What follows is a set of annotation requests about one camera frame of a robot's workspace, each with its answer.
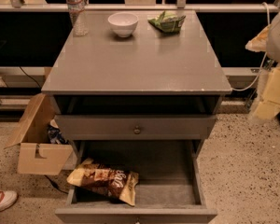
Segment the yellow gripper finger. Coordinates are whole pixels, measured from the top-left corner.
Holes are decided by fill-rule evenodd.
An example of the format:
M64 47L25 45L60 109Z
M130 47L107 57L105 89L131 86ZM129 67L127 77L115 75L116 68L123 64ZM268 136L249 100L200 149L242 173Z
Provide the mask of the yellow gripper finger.
M273 119L280 112L280 65L266 72L253 115L262 120Z
M245 48L254 52L265 51L269 29L270 26L263 28L253 39L247 42Z

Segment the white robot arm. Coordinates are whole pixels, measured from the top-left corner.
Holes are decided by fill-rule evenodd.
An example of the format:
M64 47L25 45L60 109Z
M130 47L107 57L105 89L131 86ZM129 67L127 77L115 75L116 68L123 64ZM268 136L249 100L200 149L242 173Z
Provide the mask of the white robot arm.
M280 11L257 36L248 41L245 48L265 52L277 62L270 72L262 72L259 78L260 94L252 105L252 116L257 119L273 119L280 112Z

